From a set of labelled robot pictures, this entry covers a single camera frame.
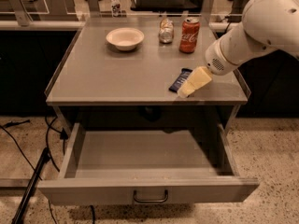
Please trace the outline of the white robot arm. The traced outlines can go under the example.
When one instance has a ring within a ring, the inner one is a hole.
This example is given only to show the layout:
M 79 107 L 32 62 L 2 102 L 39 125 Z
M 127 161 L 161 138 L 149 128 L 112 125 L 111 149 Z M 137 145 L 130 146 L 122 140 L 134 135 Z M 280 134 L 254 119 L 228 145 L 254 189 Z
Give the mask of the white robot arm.
M 241 22 L 208 47 L 205 64 L 192 70 L 180 85 L 178 96 L 186 98 L 213 76 L 224 76 L 278 49 L 299 57 L 299 1 L 249 0 Z

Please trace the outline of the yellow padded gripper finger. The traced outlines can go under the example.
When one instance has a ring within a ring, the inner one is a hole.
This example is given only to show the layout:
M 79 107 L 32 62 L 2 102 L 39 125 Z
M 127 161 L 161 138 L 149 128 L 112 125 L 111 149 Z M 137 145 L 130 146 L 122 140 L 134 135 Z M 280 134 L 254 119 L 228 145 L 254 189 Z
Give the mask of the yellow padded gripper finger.
M 188 78 L 182 83 L 178 89 L 178 96 L 186 98 L 190 94 L 194 93 L 198 89 L 204 87 L 212 80 L 212 73 L 208 68 L 199 66 L 195 68 L 188 76 Z

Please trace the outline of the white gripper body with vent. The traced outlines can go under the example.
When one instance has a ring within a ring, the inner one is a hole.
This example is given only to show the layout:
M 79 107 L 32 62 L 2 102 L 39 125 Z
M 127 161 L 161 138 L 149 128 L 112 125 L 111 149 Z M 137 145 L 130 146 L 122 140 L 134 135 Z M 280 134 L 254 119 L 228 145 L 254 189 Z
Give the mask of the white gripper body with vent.
M 221 42 L 216 40 L 205 52 L 206 67 L 213 75 L 224 76 L 233 72 L 237 66 L 230 63 L 221 51 Z

